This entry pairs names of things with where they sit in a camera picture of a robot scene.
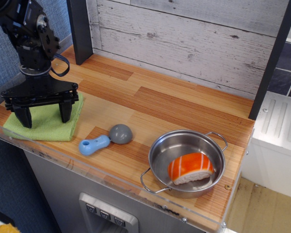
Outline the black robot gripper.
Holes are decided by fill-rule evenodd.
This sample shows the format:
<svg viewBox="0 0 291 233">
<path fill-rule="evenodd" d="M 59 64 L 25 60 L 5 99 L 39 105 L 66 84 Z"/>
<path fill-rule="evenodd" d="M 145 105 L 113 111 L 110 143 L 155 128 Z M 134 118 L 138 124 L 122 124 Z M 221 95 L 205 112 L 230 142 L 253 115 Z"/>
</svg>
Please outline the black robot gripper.
<svg viewBox="0 0 291 233">
<path fill-rule="evenodd" d="M 15 113 L 23 127 L 32 127 L 31 107 L 59 104 L 62 123 L 70 120 L 72 104 L 79 100 L 76 83 L 50 74 L 25 76 L 25 81 L 1 92 L 5 107 Z"/>
</svg>

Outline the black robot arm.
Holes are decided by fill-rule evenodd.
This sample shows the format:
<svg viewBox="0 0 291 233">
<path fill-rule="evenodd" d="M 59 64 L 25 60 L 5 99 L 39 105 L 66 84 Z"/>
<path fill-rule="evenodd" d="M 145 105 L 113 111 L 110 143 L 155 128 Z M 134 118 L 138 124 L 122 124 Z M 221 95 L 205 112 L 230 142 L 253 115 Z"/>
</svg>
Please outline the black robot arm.
<svg viewBox="0 0 291 233">
<path fill-rule="evenodd" d="M 31 107 L 58 104 L 63 123 L 70 120 L 72 105 L 78 101 L 78 85 L 50 75 L 57 58 L 60 39 L 54 35 L 43 7 L 35 0 L 0 0 L 0 26 L 19 57 L 19 70 L 25 81 L 1 92 L 7 110 L 20 123 L 32 127 Z"/>
</svg>

